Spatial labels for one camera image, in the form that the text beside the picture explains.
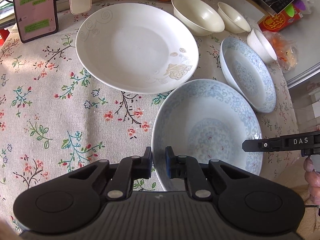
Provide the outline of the right hand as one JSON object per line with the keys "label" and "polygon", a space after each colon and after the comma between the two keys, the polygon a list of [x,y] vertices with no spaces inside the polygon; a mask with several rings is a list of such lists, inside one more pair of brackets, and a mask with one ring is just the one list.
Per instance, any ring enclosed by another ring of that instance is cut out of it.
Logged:
{"label": "right hand", "polygon": [[311,157],[307,157],[303,164],[305,180],[308,183],[308,191],[313,204],[319,206],[319,173],[315,170]]}

